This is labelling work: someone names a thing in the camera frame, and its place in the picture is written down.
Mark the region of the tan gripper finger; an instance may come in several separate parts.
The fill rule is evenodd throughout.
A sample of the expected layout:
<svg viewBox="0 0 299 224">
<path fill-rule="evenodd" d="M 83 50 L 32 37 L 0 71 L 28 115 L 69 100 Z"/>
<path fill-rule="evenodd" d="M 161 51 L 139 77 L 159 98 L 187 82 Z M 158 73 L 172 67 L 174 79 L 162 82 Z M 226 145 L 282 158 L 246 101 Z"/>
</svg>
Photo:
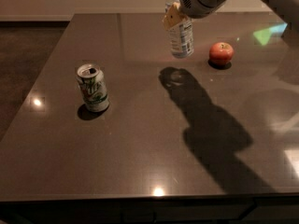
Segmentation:
<svg viewBox="0 0 299 224">
<path fill-rule="evenodd" d="M 163 18 L 163 25 L 165 30 L 185 22 L 188 17 L 181 11 L 181 5 L 179 2 L 174 2 L 170 7 L 166 9 Z"/>
</svg>

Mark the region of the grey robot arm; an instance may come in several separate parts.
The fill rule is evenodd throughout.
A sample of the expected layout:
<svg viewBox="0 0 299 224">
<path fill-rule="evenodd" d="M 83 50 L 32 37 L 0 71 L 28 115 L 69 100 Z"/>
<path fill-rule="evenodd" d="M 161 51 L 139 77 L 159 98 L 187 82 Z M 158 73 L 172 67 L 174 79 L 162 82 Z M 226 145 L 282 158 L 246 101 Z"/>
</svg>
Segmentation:
<svg viewBox="0 0 299 224">
<path fill-rule="evenodd" d="M 163 19 L 165 30 L 187 20 L 202 19 L 218 10 L 226 0 L 174 0 Z M 299 30 L 299 0 L 261 0 L 292 29 Z"/>
</svg>

